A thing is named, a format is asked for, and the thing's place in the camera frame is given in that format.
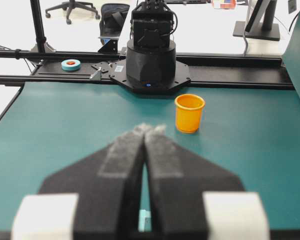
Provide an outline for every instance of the teal tape roll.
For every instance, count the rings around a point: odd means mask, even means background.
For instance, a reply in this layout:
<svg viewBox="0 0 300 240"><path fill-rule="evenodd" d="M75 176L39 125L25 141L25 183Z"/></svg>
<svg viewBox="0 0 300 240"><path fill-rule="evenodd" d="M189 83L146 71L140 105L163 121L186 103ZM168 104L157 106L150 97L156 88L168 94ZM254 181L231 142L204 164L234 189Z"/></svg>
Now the teal tape roll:
<svg viewBox="0 0 300 240"><path fill-rule="evenodd" d="M75 71L80 69L81 62L76 59L67 59L61 63L61 68L65 71Z"/></svg>

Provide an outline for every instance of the orange cup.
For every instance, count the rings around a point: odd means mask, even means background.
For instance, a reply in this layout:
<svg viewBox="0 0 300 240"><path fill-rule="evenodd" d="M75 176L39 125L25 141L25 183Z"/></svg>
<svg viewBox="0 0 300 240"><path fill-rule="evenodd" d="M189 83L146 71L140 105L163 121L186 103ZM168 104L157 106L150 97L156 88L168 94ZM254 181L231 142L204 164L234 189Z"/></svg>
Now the orange cup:
<svg viewBox="0 0 300 240"><path fill-rule="evenodd" d="M174 103L176 128L185 134L195 133L200 126L205 100L194 94L183 94L178 96Z"/></svg>

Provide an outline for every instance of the computer monitor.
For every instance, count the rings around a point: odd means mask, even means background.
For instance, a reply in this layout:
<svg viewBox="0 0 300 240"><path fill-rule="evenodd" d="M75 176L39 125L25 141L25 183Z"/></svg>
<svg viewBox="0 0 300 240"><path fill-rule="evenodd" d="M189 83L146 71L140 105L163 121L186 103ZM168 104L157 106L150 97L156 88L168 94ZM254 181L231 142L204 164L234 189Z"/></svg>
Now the computer monitor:
<svg viewBox="0 0 300 240"><path fill-rule="evenodd" d="M277 0L250 0L247 20L235 23L233 36L280 41L279 25L274 23Z"/></svg>

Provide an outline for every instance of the green tabletop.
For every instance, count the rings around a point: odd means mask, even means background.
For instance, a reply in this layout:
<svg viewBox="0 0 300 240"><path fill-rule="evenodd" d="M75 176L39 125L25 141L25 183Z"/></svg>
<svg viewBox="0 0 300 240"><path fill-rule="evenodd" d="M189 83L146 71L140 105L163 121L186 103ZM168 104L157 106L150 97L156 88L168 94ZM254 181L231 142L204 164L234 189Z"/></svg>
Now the green tabletop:
<svg viewBox="0 0 300 240"><path fill-rule="evenodd" d="M300 100L295 91L184 88L206 100L195 134L175 128L174 96L140 96L117 85L26 83L0 122L0 231L11 229L43 179L140 123L238 174L259 192L271 229L300 229ZM144 184L143 194L147 193ZM147 197L141 208L149 209Z"/></svg>

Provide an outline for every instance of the cable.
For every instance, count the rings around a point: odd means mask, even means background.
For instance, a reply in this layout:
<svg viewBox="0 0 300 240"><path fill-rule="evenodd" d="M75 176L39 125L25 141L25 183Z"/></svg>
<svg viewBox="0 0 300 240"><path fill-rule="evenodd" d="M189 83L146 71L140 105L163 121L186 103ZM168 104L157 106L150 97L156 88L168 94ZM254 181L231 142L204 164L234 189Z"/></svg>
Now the cable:
<svg viewBox="0 0 300 240"><path fill-rule="evenodd" d="M288 33L288 35L290 35L290 31L289 31L288 28L283 24L283 22L280 21L280 19L277 18L276 16L274 16L274 18L277 19L277 21L278 21L279 23L281 23L281 25L284 27L284 29L286 30L286 32Z"/></svg>
<svg viewBox="0 0 300 240"><path fill-rule="evenodd" d="M9 48L9 47L1 46L1 45L0 45L0 48L12 50L12 49ZM30 66L29 66L29 64L28 64L28 62L27 62L27 60L26 60L25 58L23 58L23 60L24 60L25 64L27 65L27 67L28 67L30 73L32 73L32 70L31 70L31 68L30 68Z"/></svg>
<svg viewBox="0 0 300 240"><path fill-rule="evenodd" d="M26 61L26 59L24 58L23 60L24 60L25 64L28 66L28 69L29 69L30 73L32 73L32 70L31 70L31 68L29 67L29 64L28 64L28 62Z"/></svg>
<svg viewBox="0 0 300 240"><path fill-rule="evenodd" d="M248 52L249 43L248 43L247 38L246 38L246 31L244 31L244 30L243 30L243 40L245 42L245 48L244 48L244 52L243 52L243 57L245 57L247 55L247 52Z"/></svg>
<svg viewBox="0 0 300 240"><path fill-rule="evenodd" d="M174 11L171 11L171 12L173 13L173 15L175 17L175 28L171 32L163 34L160 37L170 36L171 34L173 34L177 30L177 27L178 27L178 17L177 17L177 14Z"/></svg>
<svg viewBox="0 0 300 240"><path fill-rule="evenodd" d="M12 50L11 48L8 48L8 47L6 47L6 46L1 46L1 45L0 45L0 47L1 47L1 48L4 48L4 49Z"/></svg>
<svg viewBox="0 0 300 240"><path fill-rule="evenodd" d="M292 28L292 26L293 26L295 20L296 20L297 17L299 16L299 13L300 13L300 12L298 12L298 13L294 16L294 18L293 18L293 20L292 20L292 22L291 22L291 25L290 25L290 27L289 27L289 33L291 32L291 28Z"/></svg>

